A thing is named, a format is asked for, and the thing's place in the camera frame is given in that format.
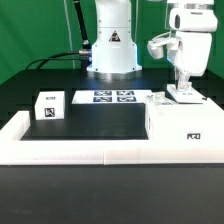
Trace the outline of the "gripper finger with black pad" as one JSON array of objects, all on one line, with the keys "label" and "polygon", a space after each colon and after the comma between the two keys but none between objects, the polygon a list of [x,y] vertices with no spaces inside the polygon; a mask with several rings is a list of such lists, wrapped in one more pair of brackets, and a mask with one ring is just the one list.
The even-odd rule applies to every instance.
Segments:
[{"label": "gripper finger with black pad", "polygon": [[176,72],[177,78],[177,90],[178,91],[188,91],[191,87],[191,83],[189,82],[190,76],[188,74],[184,74],[181,71]]}]

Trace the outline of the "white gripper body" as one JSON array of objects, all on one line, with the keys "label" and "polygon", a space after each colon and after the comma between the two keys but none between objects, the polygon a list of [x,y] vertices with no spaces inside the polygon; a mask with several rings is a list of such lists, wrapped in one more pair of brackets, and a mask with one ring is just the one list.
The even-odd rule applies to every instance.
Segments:
[{"label": "white gripper body", "polygon": [[206,70],[212,35],[177,31],[173,46],[167,49],[167,59],[175,72],[184,76],[202,76]]}]

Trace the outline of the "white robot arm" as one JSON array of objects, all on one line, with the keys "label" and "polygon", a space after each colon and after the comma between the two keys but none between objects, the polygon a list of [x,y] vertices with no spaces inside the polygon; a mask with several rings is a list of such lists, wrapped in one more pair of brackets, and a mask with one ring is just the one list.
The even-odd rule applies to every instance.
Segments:
[{"label": "white robot arm", "polygon": [[[150,0],[166,2],[167,31],[147,43],[149,54],[166,57],[174,66],[175,88],[187,92],[189,79],[201,76],[207,67],[218,20],[214,0]],[[137,45],[131,37],[131,1],[95,0],[97,39],[92,46],[90,76],[107,80],[132,79],[141,75]]]}]

